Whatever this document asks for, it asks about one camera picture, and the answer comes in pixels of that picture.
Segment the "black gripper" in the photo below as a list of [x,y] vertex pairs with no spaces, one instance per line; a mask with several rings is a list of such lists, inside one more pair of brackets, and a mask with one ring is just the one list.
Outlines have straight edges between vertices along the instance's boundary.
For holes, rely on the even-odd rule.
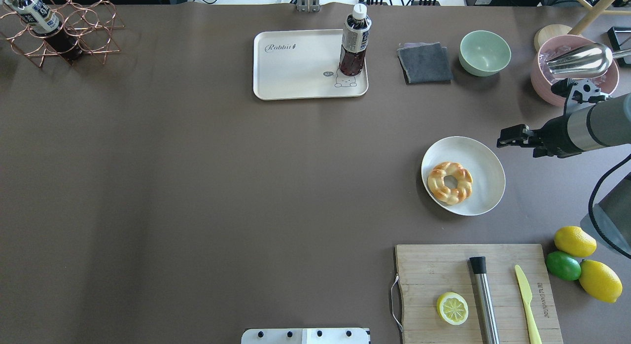
[[546,122],[541,128],[530,130],[525,124],[518,124],[500,131],[496,140],[497,148],[518,146],[534,148],[532,156],[539,157],[572,157],[572,142],[567,132],[568,117],[560,116]]

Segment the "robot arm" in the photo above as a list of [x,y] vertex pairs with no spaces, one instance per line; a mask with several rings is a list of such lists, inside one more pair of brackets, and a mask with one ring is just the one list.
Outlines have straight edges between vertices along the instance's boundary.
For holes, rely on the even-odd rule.
[[[500,131],[496,146],[532,148],[538,157],[567,158],[586,151],[629,144],[631,140],[630,96],[604,100],[546,122],[539,129],[525,124]],[[628,164],[629,157],[611,167],[597,181],[588,200],[590,235],[597,235],[611,250],[630,256],[630,176],[625,175],[602,200],[596,196],[604,181]]]

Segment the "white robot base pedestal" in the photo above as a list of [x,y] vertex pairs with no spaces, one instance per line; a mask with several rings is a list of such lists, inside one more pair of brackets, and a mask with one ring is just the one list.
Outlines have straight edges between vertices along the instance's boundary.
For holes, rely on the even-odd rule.
[[267,328],[245,330],[242,344],[370,344],[368,328]]

